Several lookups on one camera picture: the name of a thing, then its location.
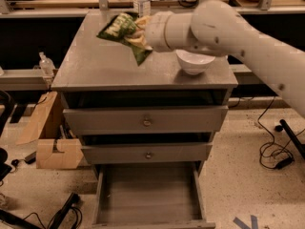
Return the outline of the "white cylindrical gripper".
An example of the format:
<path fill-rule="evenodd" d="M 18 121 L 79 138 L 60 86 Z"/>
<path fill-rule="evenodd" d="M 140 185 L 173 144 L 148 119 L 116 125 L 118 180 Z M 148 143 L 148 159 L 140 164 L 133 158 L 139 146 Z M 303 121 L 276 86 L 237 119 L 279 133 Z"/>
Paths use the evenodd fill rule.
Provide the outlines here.
<path fill-rule="evenodd" d="M 174 38 L 177 36 L 177 26 L 173 19 L 174 13 L 171 11 L 161 11 L 152 17 L 146 15 L 137 18 L 135 25 L 139 29 L 145 29 L 145 36 L 125 37 L 125 40 L 143 50 L 171 52 L 175 49 Z"/>

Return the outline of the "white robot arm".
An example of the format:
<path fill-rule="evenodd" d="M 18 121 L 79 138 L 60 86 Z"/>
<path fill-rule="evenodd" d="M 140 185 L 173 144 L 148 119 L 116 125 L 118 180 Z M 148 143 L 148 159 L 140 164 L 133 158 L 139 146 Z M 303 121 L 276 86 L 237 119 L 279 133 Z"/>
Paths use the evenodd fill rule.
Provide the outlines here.
<path fill-rule="evenodd" d="M 258 31 L 224 2 L 206 0 L 186 13 L 159 11 L 136 35 L 157 52 L 231 55 L 305 116 L 305 52 Z"/>

